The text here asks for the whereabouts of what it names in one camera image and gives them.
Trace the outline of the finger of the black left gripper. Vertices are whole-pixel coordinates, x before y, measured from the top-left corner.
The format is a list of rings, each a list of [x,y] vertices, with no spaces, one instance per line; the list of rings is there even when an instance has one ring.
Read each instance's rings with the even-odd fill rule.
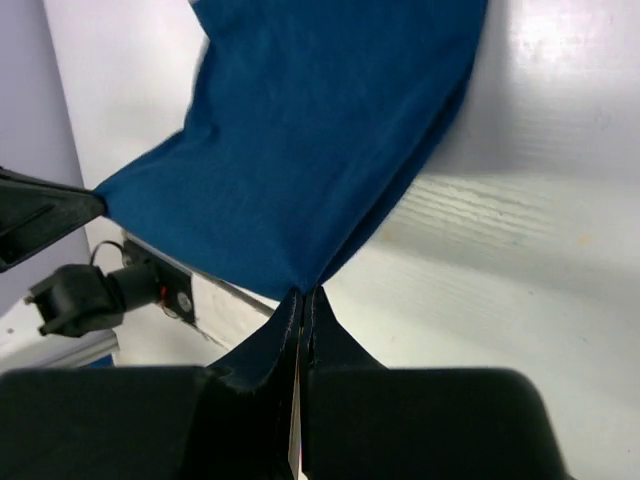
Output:
[[[6,272],[106,213],[90,190],[1,170],[1,271]]]

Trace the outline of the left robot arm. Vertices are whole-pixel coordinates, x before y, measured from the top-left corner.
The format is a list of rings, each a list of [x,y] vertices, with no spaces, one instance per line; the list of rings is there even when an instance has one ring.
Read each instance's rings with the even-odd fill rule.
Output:
[[[97,194],[1,170],[1,271],[6,272],[106,213]],[[25,303],[43,319],[39,333],[79,338],[119,326],[127,312],[161,299],[153,266],[105,274],[93,262],[69,264],[30,288]]]

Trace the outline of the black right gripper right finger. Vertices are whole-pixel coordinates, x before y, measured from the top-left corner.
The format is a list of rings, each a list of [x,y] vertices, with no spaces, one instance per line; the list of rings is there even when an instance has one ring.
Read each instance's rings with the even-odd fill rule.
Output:
[[[304,299],[302,468],[310,479],[564,479],[544,402],[503,368],[382,365]]]

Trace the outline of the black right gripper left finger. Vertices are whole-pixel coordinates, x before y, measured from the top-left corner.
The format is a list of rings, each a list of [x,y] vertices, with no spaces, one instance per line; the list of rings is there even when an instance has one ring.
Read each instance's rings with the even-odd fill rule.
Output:
[[[208,366],[22,369],[1,378],[5,479],[294,479],[303,299]]]

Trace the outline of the blue printed t shirt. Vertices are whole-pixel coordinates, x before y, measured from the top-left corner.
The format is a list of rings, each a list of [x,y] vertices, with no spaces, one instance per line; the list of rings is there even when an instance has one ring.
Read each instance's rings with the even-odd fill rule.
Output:
[[[108,216],[279,300],[328,280],[453,123],[483,1],[197,1],[183,127],[101,183]]]

